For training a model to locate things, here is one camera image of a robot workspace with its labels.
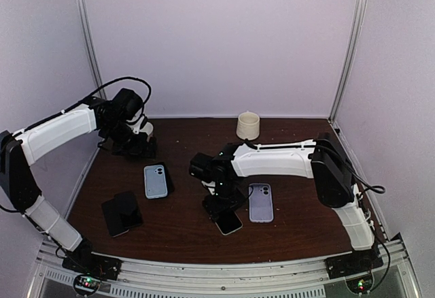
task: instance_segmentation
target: paper cup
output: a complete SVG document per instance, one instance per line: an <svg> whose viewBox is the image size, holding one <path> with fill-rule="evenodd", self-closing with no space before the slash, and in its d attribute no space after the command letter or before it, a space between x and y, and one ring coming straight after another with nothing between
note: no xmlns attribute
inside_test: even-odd
<svg viewBox="0 0 435 298"><path fill-rule="evenodd" d="M258 138L260 135L260 117L249 111L240 114L236 134L240 139L254 140Z"/></svg>

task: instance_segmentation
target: light purple wall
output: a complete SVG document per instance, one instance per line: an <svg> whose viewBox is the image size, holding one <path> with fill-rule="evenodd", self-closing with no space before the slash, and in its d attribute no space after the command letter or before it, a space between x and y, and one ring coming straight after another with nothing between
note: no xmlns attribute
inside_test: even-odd
<svg viewBox="0 0 435 298"><path fill-rule="evenodd" d="M355 0L86 0L104 81L149 80L151 116L326 117ZM114 95L119 87L107 90ZM143 87L136 86L145 94Z"/></svg>
<svg viewBox="0 0 435 298"><path fill-rule="evenodd" d="M424 297L435 292L435 0L368 0L338 123L401 232Z"/></svg>
<svg viewBox="0 0 435 298"><path fill-rule="evenodd" d="M45 118L91 91L74 0L0 0L0 131ZM78 138L32 170L42 191L65 213L95 138ZM0 203L10 207L0 190ZM22 297L42 236L17 214L0 211L2 297Z"/></svg>

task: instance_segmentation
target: wooden table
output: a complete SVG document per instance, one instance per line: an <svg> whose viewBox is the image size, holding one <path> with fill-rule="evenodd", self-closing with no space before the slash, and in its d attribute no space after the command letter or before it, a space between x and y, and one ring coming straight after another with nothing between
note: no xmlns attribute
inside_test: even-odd
<svg viewBox="0 0 435 298"><path fill-rule="evenodd" d="M136 161L100 151L78 195L69 222L86 236L97 252L133 259L175 263L251 263L285 261L351 250L338 216L318 200L313 180L288 176L256 176L247 185L266 182L272 187L275 219L251 223L247 205L237 212L243 228L223 236L201 202L207 191L188 173L197 153L217 154L224 144L238 142L236 119L152 120L158 140L156 160ZM262 119L256 142L277 144L315 138L331 131L326 120ZM164 161L175 192L164 199L144 195L143 168ZM111 238L101 204L114 194L133 191L144 224Z"/></svg>

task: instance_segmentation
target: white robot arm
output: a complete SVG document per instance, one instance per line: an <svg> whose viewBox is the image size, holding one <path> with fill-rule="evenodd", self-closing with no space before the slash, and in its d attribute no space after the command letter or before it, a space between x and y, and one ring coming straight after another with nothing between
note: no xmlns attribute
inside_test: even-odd
<svg viewBox="0 0 435 298"><path fill-rule="evenodd" d="M16 208L14 212L20 212L51 237L71 257L72 264L92 269L92 245L46 200L30 166L53 149L96 130L103 142L112 139L114 154L155 157L153 126L143 106L135 92L123 88L111 101L86 97L26 129L0 133L0 186Z"/></svg>
<svg viewBox="0 0 435 298"><path fill-rule="evenodd" d="M228 144L215 157L198 153L190 174L209 190L203 207L215 222L222 212L236 210L246 198L237 189L241 178L258 175L313 178L319 201L340 218L360 262L379 262L370 212L352 175L353 167L343 147L329 133L291 144L262 145L245 141Z"/></svg>
<svg viewBox="0 0 435 298"><path fill-rule="evenodd" d="M231 161L239 177L255 175L282 175L313 178L311 159L315 149L314 140L291 144L239 146ZM353 201L343 207L332 208L340 218L350 237L354 250L370 249L375 241L370 230L371 221L358 205L360 191L357 184L352 185Z"/></svg>

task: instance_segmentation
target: phone screen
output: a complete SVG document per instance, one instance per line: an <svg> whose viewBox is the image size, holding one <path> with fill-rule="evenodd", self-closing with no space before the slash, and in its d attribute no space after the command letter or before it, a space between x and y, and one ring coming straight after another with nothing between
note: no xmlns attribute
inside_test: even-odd
<svg viewBox="0 0 435 298"><path fill-rule="evenodd" d="M228 211L221 213L216 225L219 228L222 235L229 235L237 230L239 230L243 225L239 217L234 211Z"/></svg>
<svg viewBox="0 0 435 298"><path fill-rule="evenodd" d="M106 221L107 230L109 230L111 237L117 237L128 231L128 229L122 225L115 199L105 201L101 204L101 207L103 208L103 215Z"/></svg>

